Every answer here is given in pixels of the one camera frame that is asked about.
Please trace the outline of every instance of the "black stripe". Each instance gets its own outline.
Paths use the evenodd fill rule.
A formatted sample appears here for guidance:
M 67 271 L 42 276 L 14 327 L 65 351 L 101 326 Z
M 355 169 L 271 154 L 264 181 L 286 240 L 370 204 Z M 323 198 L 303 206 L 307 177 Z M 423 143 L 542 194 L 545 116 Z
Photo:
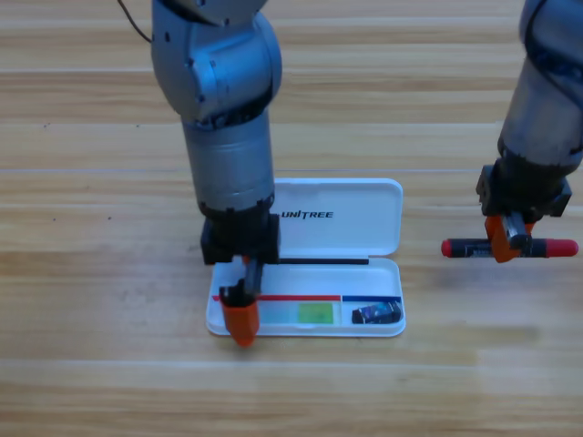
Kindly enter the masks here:
M 280 264 L 323 264 L 367 266 L 368 259 L 334 259 L 334 258 L 282 258 Z

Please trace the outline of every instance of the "wood grain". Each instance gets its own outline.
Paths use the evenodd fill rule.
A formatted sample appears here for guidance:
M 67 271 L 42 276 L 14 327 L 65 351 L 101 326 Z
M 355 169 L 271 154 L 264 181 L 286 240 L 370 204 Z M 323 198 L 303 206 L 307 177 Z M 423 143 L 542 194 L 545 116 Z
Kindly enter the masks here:
M 127 0 L 149 30 L 149 1 Z M 0 435 L 580 437 L 580 256 L 444 259 L 523 60 L 522 0 L 270 0 L 277 176 L 404 188 L 405 332 L 210 335 L 178 116 L 117 2 L 0 2 Z M 583 172 L 539 237 L 583 241 Z

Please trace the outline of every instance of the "gray robot arm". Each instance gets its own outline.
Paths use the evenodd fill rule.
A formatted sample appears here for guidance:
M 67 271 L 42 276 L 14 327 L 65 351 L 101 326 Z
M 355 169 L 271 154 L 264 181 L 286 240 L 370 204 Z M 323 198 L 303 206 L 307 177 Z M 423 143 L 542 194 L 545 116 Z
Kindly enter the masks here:
M 278 261 L 267 106 L 281 84 L 267 0 L 153 0 L 152 61 L 179 114 L 207 264 L 234 255 Z
M 498 140 L 500 158 L 483 168 L 476 187 L 488 237 L 499 232 L 506 240 L 493 242 L 498 262 L 531 244 L 537 221 L 563 214 L 571 197 L 566 176 L 583 158 L 583 2 L 527 0 L 520 36 L 527 57 Z

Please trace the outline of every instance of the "white plastic case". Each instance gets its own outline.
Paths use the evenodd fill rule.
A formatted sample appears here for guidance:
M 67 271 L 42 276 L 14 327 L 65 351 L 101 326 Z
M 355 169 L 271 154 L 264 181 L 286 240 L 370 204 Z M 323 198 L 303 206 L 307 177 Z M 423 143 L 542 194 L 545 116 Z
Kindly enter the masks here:
M 307 264 L 266 265 L 258 300 L 258 336 L 392 337 L 405 327 L 398 266 L 403 189 L 391 179 L 277 178 L 272 213 L 280 215 L 280 258 Z M 315 264 L 341 259 L 345 264 Z M 219 289 L 244 276 L 240 259 L 217 264 L 207 327 L 225 329 Z M 355 324 L 353 310 L 383 302 L 401 309 L 397 322 Z

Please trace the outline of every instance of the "red cap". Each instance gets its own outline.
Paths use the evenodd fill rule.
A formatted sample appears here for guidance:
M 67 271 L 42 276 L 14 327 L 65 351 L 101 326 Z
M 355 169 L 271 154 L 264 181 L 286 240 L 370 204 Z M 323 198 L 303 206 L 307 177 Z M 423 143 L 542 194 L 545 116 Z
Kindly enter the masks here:
M 572 239 L 547 239 L 547 258 L 574 257 L 579 245 Z
M 444 239 L 444 241 L 441 243 L 441 253 L 444 257 L 451 258 L 452 243 L 450 243 L 449 239 Z
M 249 348 L 259 330 L 257 302 L 247 307 L 228 307 L 222 303 L 222 313 L 230 336 L 242 348 Z

